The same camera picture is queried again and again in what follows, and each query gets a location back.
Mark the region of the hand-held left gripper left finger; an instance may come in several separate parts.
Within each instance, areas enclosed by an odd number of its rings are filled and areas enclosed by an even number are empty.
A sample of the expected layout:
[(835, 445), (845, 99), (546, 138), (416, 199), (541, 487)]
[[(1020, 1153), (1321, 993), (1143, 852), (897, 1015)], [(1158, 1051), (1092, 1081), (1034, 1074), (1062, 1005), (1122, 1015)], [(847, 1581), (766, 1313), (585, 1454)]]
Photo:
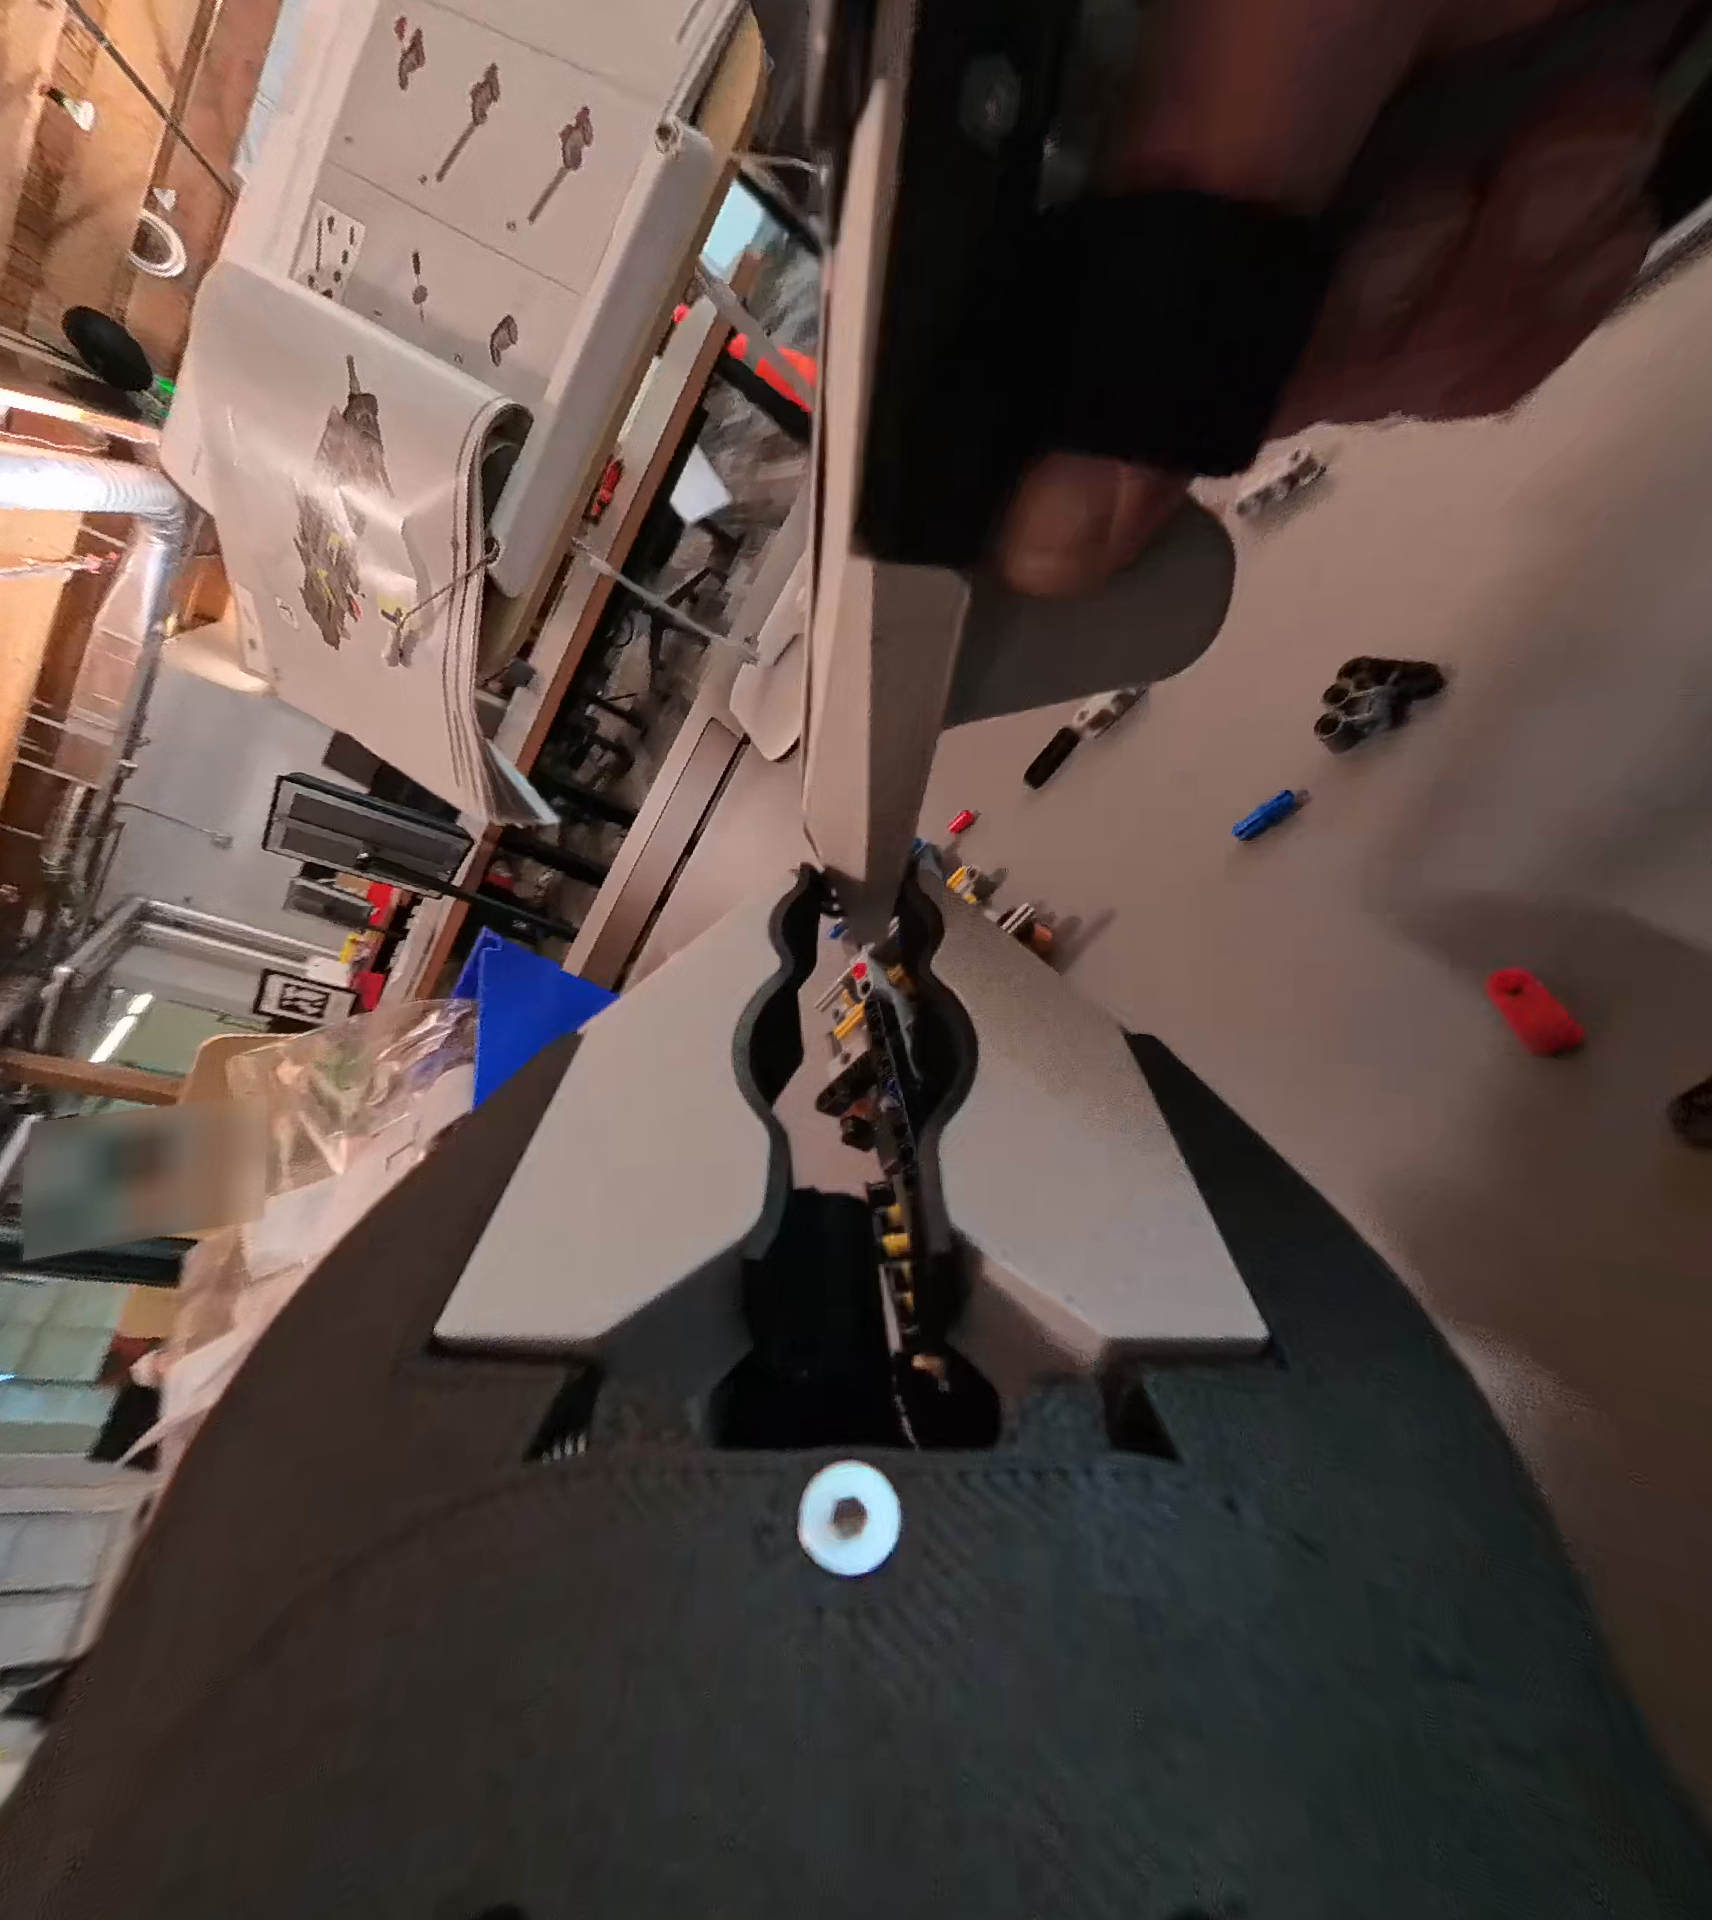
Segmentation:
[(750, 888), (539, 1065), (560, 1074), (432, 1331), (432, 1355), (563, 1372), (588, 1423), (698, 1445), (794, 1423), (831, 1340), (831, 1196), (777, 1115), (803, 1057), (822, 874)]

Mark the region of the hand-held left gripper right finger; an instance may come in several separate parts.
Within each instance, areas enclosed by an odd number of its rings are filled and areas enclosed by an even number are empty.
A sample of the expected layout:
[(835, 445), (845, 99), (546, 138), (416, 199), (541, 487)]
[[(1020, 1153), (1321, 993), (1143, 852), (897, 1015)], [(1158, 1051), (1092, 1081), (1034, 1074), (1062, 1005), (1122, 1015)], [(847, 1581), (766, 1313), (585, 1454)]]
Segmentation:
[(926, 980), (962, 1018), (924, 1167), (959, 1252), (950, 1344), (1009, 1403), (1128, 1364), (1252, 1359), (1271, 1328), (1122, 1027), (939, 876)]

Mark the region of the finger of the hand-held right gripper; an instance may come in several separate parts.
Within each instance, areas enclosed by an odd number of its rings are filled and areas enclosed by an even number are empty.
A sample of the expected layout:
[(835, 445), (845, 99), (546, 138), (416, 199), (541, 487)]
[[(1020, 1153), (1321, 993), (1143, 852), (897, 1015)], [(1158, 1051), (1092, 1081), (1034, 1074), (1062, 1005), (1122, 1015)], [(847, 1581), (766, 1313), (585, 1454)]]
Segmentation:
[(1193, 499), (1091, 593), (1036, 596), (990, 578), (969, 596), (942, 724), (960, 728), (1176, 678), (1221, 636), (1235, 578), (1228, 529)]
[(904, 92), (902, 79), (868, 87), (822, 273), (803, 827), (847, 931), (864, 947), (894, 916), (971, 605), (964, 576), (878, 561), (858, 534)]

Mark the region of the multicoloured lego vehicle model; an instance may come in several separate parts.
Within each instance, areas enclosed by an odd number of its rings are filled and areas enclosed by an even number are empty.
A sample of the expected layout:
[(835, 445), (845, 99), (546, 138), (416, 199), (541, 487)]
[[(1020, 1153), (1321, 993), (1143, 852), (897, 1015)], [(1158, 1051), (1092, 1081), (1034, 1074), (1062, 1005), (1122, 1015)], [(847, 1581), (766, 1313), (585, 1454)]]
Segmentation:
[(851, 945), (820, 1000), (835, 1074), (816, 1113), (862, 1162), (854, 1195), (807, 1209), (807, 1379), (822, 1431), (906, 1453), (986, 1453), (1003, 1405), (962, 1347), (971, 1269), (942, 1213), (942, 1101), (960, 1085), (960, 1035), (932, 1000), (924, 931), (897, 918)]

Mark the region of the dark grey lego connector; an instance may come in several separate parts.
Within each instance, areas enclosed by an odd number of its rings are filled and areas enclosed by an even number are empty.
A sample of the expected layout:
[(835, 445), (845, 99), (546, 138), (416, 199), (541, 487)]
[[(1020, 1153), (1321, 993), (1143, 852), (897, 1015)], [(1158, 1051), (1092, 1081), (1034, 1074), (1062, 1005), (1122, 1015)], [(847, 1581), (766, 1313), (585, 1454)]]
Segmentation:
[(1429, 660), (1354, 657), (1325, 686), (1314, 739), (1341, 757), (1405, 726), (1417, 705), (1439, 699), (1447, 671)]

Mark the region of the red lego connector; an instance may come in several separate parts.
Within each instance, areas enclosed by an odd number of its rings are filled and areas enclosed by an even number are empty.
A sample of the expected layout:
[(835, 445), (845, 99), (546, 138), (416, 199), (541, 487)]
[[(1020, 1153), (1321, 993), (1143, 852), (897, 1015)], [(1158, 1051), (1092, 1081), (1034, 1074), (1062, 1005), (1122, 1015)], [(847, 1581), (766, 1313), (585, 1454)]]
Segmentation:
[(1537, 972), (1497, 968), (1485, 980), (1485, 994), (1516, 1044), (1535, 1059), (1563, 1059), (1588, 1042), (1583, 1023)]

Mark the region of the lego instruction booklet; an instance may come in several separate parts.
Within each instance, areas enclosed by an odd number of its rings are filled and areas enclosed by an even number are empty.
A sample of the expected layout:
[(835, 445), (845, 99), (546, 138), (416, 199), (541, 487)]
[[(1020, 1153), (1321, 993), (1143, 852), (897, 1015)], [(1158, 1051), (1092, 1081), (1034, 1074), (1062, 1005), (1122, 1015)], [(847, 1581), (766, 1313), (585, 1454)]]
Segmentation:
[(551, 823), (470, 757), (455, 599), (477, 425), (554, 373), (657, 126), (753, 114), (749, 4), (293, 4), (196, 292), (163, 468), (215, 524), (246, 668), (438, 801)]

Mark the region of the person's right hand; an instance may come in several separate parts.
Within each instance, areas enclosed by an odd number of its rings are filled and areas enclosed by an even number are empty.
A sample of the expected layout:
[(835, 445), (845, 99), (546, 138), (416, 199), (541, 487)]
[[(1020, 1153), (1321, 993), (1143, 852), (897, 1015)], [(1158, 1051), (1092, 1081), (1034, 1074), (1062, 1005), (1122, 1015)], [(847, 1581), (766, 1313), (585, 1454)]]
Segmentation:
[(1276, 436), (1515, 408), (1712, 199), (1712, 4), (1143, 4), (1118, 90), (1031, 255), (1088, 338), (1003, 521), (1033, 596)]

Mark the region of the blue plastic bin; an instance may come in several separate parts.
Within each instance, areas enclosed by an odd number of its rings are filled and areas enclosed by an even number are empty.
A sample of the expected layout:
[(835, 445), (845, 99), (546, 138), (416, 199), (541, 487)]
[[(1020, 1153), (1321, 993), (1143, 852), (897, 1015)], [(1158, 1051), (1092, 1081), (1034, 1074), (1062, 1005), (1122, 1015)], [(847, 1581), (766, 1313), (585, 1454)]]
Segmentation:
[(451, 993), (477, 1013), (472, 1106), (481, 1109), (558, 1040), (581, 1032), (617, 993), (495, 931), (477, 942)]

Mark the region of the pile of clear plastic bags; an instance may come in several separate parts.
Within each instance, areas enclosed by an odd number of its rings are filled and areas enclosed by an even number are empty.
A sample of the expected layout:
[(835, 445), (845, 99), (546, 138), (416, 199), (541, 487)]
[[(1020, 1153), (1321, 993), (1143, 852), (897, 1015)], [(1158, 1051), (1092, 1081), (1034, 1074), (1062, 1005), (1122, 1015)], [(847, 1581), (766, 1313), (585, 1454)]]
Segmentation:
[(304, 1032), (196, 1048), (181, 1104), (243, 1103), (244, 1145), (279, 1199), (328, 1182), (389, 1188), (474, 1104), (481, 1018), (461, 999), (384, 1002)]

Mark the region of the black ceiling spotlight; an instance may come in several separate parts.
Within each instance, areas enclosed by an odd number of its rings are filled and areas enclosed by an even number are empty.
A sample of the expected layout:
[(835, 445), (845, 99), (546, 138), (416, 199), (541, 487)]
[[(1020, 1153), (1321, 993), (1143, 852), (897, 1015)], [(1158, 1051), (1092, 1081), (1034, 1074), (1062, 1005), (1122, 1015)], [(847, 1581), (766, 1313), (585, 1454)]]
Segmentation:
[(60, 319), (60, 333), (79, 362), (120, 394), (149, 394), (156, 371), (147, 348), (110, 314), (97, 306), (72, 305)]

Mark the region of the silver ventilation duct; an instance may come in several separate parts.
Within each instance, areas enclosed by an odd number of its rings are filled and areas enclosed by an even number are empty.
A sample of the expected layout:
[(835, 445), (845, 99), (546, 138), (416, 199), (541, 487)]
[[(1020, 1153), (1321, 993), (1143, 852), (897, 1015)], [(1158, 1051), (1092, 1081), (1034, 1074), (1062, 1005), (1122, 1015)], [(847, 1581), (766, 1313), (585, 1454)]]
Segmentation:
[(105, 596), (97, 636), (139, 645), (109, 767), (131, 764), (173, 619), (173, 589), (189, 557), (191, 502), (154, 466), (67, 448), (0, 445), (0, 512), (125, 517), (139, 526)]

